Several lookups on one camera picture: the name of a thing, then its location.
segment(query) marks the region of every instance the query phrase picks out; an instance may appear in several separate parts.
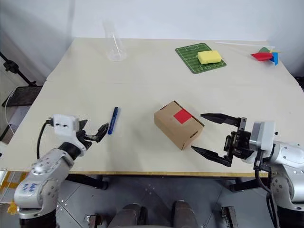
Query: clear glass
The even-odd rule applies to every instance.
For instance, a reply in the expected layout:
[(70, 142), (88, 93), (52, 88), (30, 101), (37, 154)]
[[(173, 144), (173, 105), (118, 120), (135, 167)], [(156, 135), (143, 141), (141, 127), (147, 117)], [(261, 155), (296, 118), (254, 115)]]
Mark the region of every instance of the clear glass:
[(114, 23), (111, 21), (103, 21), (104, 33), (106, 38), (106, 54), (109, 60), (118, 62), (127, 58), (127, 53), (122, 41), (115, 31)]

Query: red square sticker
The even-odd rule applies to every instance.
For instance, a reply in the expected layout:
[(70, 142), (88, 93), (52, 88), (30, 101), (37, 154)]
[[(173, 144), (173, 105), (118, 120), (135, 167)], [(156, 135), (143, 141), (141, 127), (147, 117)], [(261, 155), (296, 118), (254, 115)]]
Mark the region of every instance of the red square sticker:
[(174, 118), (178, 120), (181, 124), (186, 122), (192, 117), (190, 113), (188, 113), (185, 109), (181, 109), (176, 114), (174, 114)]

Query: blue pen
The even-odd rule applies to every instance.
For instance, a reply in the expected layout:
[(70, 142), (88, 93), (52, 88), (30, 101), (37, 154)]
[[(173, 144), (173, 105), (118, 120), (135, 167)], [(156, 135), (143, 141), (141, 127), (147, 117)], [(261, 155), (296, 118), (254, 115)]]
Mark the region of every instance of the blue pen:
[(118, 113), (118, 107), (115, 107), (114, 111), (113, 111), (113, 115), (112, 115), (112, 119), (111, 119), (111, 123), (110, 123), (108, 134), (112, 134), (112, 132), (113, 132), (113, 128), (114, 128), (114, 124), (115, 124), (117, 113)]

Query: sponge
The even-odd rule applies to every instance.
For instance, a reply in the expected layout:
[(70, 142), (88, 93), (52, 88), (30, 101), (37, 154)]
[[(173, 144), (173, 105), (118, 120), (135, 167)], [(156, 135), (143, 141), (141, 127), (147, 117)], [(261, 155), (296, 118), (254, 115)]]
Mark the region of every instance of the sponge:
[(201, 64), (219, 63), (222, 57), (218, 51), (200, 51), (198, 52), (198, 59)]

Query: red paper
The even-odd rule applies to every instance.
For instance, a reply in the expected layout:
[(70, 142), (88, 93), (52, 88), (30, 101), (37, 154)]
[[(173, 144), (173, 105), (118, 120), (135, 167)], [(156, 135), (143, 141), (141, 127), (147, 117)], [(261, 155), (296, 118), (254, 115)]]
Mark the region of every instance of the red paper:
[(178, 120), (181, 124), (186, 122), (192, 117), (190, 113), (188, 113), (185, 109), (181, 109), (176, 114), (174, 114), (174, 118)]
[(260, 52), (251, 54), (254, 58), (256, 58), (258, 61), (266, 61), (270, 60), (272, 58), (272, 53), (269, 52)]

